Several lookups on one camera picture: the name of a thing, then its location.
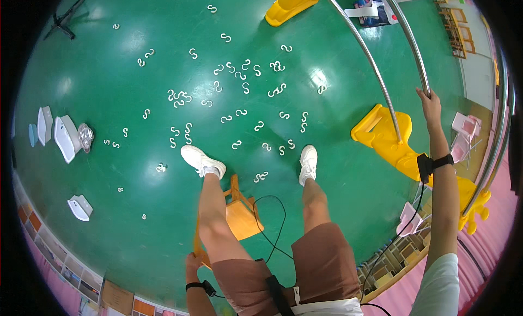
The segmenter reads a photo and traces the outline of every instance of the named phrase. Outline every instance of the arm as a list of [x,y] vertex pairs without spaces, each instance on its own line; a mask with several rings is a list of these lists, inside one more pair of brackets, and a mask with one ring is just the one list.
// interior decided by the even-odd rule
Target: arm
[[[449,153],[449,145],[441,128],[439,97],[434,91],[431,92],[431,99],[419,88],[416,88],[416,92],[422,100],[423,113],[427,120],[432,159],[436,160]],[[457,252],[459,212],[458,182],[454,168],[447,164],[434,170],[432,226],[425,273],[442,255]]]
[[[201,266],[202,256],[196,257],[194,253],[187,255],[185,279],[186,284],[200,282],[198,268]],[[209,296],[203,288],[192,287],[187,290],[187,309],[192,316],[213,315],[216,316],[214,307]]]

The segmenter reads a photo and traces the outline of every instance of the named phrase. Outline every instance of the black tripod stand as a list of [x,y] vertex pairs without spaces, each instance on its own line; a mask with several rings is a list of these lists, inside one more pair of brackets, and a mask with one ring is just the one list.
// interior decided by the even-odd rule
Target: black tripod stand
[[56,16],[56,12],[53,13],[53,25],[51,25],[51,30],[49,30],[49,32],[47,32],[47,34],[45,35],[45,37],[43,37],[43,40],[47,39],[47,37],[49,37],[51,35],[51,33],[53,32],[53,30],[55,29],[60,29],[62,30],[63,33],[65,33],[69,39],[73,40],[74,37],[75,37],[75,34],[66,26],[66,25],[63,25],[62,23],[65,23],[66,22],[66,19],[71,16],[71,14],[75,11],[75,9],[83,2],[83,0],[77,0],[76,3],[73,4],[73,6],[71,6],[67,12],[65,12],[65,14],[63,15],[60,15],[60,16]]

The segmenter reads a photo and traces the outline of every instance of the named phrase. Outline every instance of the white sneaker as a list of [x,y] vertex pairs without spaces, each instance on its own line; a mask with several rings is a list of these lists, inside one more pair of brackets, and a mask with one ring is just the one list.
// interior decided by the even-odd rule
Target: white sneaker
[[223,175],[226,173],[226,166],[222,162],[219,162],[217,160],[211,159],[205,155],[201,149],[194,147],[193,145],[187,144],[180,149],[181,156],[184,158],[184,160],[187,162],[187,164],[191,165],[193,168],[196,169],[196,173],[200,175],[200,177],[204,176],[203,169],[205,167],[211,168],[215,167],[220,172],[220,180],[222,179]]
[[298,177],[298,182],[302,186],[305,186],[305,180],[311,177],[313,180],[316,180],[316,165],[318,163],[318,152],[316,148],[309,144],[301,151],[300,164],[301,172],[300,177]]

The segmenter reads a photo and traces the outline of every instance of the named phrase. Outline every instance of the blue lid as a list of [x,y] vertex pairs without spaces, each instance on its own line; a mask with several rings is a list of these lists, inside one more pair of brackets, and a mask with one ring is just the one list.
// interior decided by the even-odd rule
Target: blue lid
[[38,140],[38,130],[36,128],[36,124],[30,124],[29,125],[29,142],[31,143],[31,147],[35,146],[37,140]]

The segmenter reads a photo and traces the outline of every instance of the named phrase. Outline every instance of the glossy floor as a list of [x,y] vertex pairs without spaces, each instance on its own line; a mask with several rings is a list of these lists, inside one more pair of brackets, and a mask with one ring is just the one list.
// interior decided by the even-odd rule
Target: glossy floor
[[[20,87],[16,106],[17,169],[38,212],[54,234],[93,270],[147,299],[185,308],[185,267],[192,251],[196,208],[202,179],[180,156],[186,123],[192,143],[223,161],[229,186],[239,175],[244,195],[278,196],[287,218],[278,247],[303,234],[302,187],[298,159],[306,144],[319,154],[317,182],[329,197],[331,217],[354,248],[357,262],[394,234],[403,205],[415,183],[374,150],[354,142],[351,128],[384,99],[376,77],[353,35],[325,0],[273,28],[265,11],[274,0],[86,0],[69,25],[76,38],[60,32],[37,42]],[[350,7],[355,0],[339,0]],[[64,0],[58,13],[75,0]],[[206,7],[218,8],[213,14]],[[461,73],[432,1],[401,4],[422,52],[433,89],[443,104],[442,121],[450,134],[455,111],[466,113]],[[49,25],[43,30],[47,33]],[[428,150],[414,59],[401,27],[359,29],[388,86],[397,111],[412,117],[409,141]],[[226,33],[230,42],[220,38]],[[285,52],[281,45],[291,45]],[[145,53],[155,53],[145,58]],[[195,48],[197,59],[189,55]],[[146,62],[140,67],[137,59]],[[251,64],[246,81],[219,64],[241,69]],[[280,61],[285,70],[269,64]],[[261,76],[252,66],[259,64]],[[222,91],[217,92],[214,81]],[[248,82],[244,94],[242,83]],[[274,97],[267,93],[281,87]],[[324,84],[327,91],[317,94]],[[188,92],[193,100],[178,108],[168,90]],[[203,106],[202,100],[213,101]],[[31,148],[27,127],[38,108],[50,106],[53,117],[69,115],[76,127],[87,123],[95,132],[91,152],[80,151],[66,164],[53,140]],[[144,119],[144,111],[150,114]],[[238,109],[248,114],[234,116]],[[280,111],[289,119],[278,116]],[[307,128],[300,132],[302,112]],[[222,116],[232,121],[220,123]],[[264,127],[256,132],[258,121]],[[171,127],[181,131],[174,136]],[[123,129],[128,128],[124,137]],[[175,138],[171,148],[169,138]],[[288,148],[292,139],[296,148]],[[232,143],[242,141],[237,150]],[[116,142],[120,148],[114,148]],[[262,143],[272,146],[270,152]],[[285,146],[280,156],[278,147]],[[157,172],[159,163],[166,172]],[[264,181],[254,183],[257,173]],[[93,207],[89,222],[72,215],[67,199],[83,194]],[[272,198],[258,203],[265,232],[274,240],[284,211]],[[267,257],[271,246],[260,235],[242,241],[253,258]],[[286,286],[294,283],[292,261],[276,252],[269,262]],[[208,271],[202,279],[211,280]]]

